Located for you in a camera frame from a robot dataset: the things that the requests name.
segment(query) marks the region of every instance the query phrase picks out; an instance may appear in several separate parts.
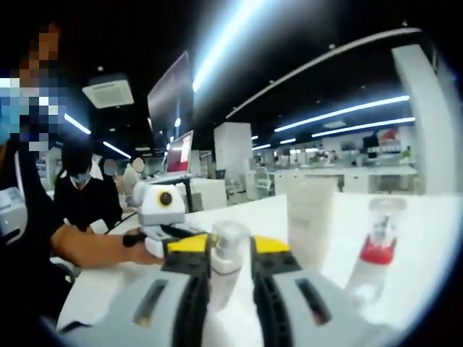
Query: person's arm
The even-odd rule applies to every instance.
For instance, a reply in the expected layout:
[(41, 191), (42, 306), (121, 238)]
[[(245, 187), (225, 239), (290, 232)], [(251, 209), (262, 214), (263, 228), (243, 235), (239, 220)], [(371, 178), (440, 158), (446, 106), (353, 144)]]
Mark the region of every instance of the person's arm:
[(83, 269), (105, 267), (120, 262), (163, 264), (145, 248), (143, 242), (126, 248), (122, 235), (95, 235), (79, 231), (73, 226), (62, 226), (51, 237), (54, 253)]
[(55, 184), (55, 192), (53, 195), (53, 201), (54, 201), (56, 214), (62, 220), (68, 220), (68, 216), (66, 215), (66, 209), (65, 209), (66, 199), (64, 198), (63, 188), (64, 188), (63, 180), (58, 178)]
[(41, 224), (37, 226), (41, 237), (50, 240), (51, 250), (74, 265), (83, 268), (103, 267), (120, 262), (136, 262), (139, 264), (162, 264), (163, 260), (155, 258), (145, 248), (144, 243), (125, 248), (122, 236), (86, 234), (75, 226), (63, 224), (62, 218), (56, 212), (56, 206), (46, 194), (28, 148), (22, 151), (20, 157), (22, 183), (27, 195), (34, 197), (27, 207), (30, 215), (39, 215)]
[(113, 228), (114, 225), (122, 219), (122, 207), (119, 204), (119, 194), (117, 194), (116, 184), (111, 177), (105, 177), (106, 193), (106, 215), (103, 218), (108, 228)]

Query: gray robot arm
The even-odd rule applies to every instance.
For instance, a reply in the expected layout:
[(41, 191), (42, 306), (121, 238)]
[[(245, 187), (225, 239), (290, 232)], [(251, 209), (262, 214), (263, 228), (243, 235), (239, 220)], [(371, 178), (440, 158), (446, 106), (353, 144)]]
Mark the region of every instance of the gray robot arm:
[[(186, 247), (121, 292), (104, 319), (92, 327), (68, 327), (66, 337), (82, 346), (201, 346), (212, 236), (204, 239), (204, 252), (190, 252), (188, 239), (182, 240)], [(301, 269), (289, 251), (258, 252), (251, 239), (265, 347), (395, 345), (400, 332), (366, 322), (330, 280)]]

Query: white pillar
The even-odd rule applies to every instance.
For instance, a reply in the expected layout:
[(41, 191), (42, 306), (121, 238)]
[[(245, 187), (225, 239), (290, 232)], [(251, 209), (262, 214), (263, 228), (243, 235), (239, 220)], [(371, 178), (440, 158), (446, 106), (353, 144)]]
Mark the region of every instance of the white pillar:
[(415, 154), (422, 187), (426, 194), (433, 195), (461, 192), (461, 154), (457, 145), (462, 128), (457, 114), (419, 45), (394, 48), (392, 54), (416, 118)]
[(216, 169), (227, 175), (245, 174), (246, 160), (252, 158), (251, 126), (249, 123), (223, 123), (214, 129)]

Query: screen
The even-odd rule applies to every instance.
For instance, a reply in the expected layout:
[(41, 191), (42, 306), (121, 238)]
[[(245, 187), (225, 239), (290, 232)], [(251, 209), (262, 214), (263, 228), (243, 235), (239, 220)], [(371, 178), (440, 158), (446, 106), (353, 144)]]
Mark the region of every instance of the screen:
[(171, 142), (167, 154), (167, 172), (181, 172), (190, 170), (190, 153), (193, 132), (188, 132)]
[(191, 129), (193, 96), (190, 60), (188, 53), (184, 52), (147, 96), (153, 134), (172, 130), (177, 118), (181, 120), (181, 129)]

